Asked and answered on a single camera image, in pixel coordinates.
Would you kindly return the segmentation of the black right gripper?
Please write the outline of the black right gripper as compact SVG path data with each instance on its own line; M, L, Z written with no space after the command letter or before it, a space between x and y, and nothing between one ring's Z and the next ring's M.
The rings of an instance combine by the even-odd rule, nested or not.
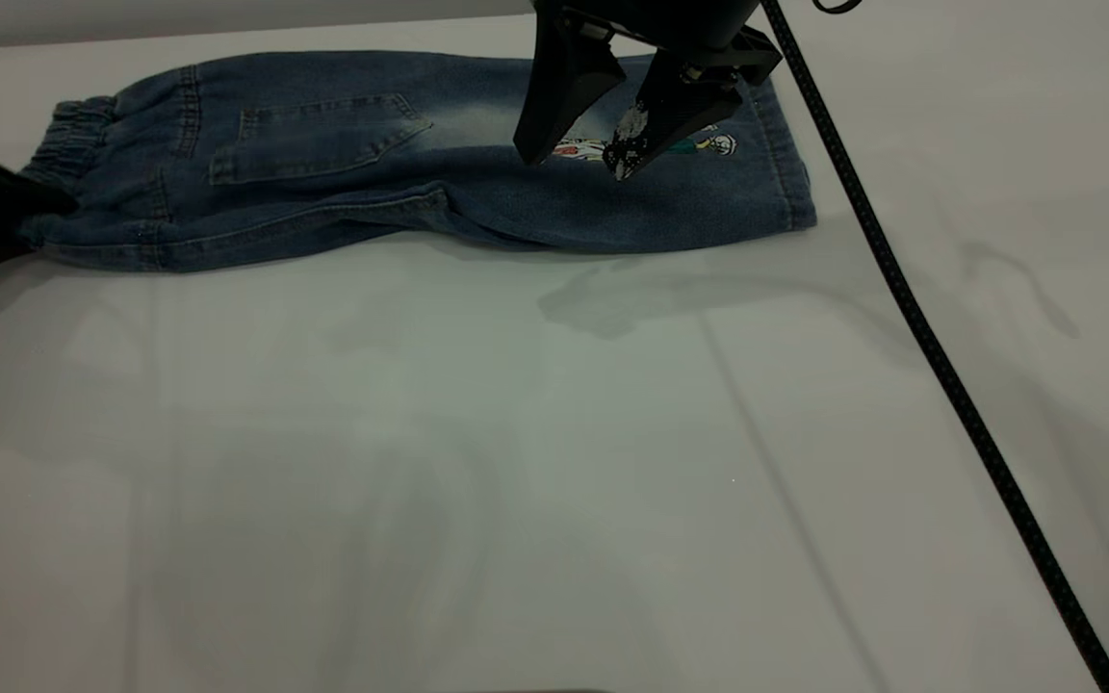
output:
M603 162L617 181L639 171L743 105L743 84L756 85L783 60L771 45L699 64L676 51L721 52L756 12L757 1L532 1L535 54L512 143L527 166L554 153L586 110L625 82L613 35L657 45L632 106L617 123Z

